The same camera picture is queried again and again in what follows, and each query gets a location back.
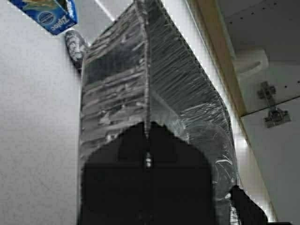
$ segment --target blue packaging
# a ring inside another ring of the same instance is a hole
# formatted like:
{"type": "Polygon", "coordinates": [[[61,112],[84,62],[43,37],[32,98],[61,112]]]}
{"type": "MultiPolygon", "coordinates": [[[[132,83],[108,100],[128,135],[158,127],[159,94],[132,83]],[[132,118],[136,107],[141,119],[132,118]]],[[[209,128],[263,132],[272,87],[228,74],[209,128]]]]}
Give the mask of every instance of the blue packaging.
{"type": "Polygon", "coordinates": [[[54,35],[78,23],[73,0],[10,0],[10,2],[54,35]]]}

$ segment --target black object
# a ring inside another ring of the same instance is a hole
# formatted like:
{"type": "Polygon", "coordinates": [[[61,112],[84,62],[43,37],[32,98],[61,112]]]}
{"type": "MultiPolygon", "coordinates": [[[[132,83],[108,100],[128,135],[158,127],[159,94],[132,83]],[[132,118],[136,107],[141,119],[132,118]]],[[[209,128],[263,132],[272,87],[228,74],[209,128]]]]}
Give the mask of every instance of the black object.
{"type": "Polygon", "coordinates": [[[268,224],[268,218],[264,211],[239,186],[234,186],[230,194],[242,225],[268,224]]]}
{"type": "Polygon", "coordinates": [[[166,127],[132,126],[94,152],[82,173],[79,224],[215,225],[211,168],[166,127]],[[147,153],[153,156],[144,166],[147,153]]]}

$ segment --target white wall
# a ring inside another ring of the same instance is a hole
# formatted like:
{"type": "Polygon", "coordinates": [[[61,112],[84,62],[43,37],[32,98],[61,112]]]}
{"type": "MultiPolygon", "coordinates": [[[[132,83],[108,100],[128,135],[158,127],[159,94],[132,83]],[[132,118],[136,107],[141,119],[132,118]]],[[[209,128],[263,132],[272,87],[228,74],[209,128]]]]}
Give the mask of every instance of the white wall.
{"type": "Polygon", "coordinates": [[[0,224],[74,225],[79,76],[62,37],[0,8],[0,224]]]}

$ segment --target plastic wrap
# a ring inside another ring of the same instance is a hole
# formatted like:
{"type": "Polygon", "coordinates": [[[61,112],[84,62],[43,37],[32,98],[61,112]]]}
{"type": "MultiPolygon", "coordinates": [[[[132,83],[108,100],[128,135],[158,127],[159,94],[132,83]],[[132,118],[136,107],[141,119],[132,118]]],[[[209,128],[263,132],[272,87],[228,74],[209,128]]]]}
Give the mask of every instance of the plastic wrap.
{"type": "Polygon", "coordinates": [[[142,120],[165,124],[206,155],[219,224],[229,224],[237,182],[229,114],[159,0],[134,1],[87,51],[79,181],[89,155],[142,120]]]}

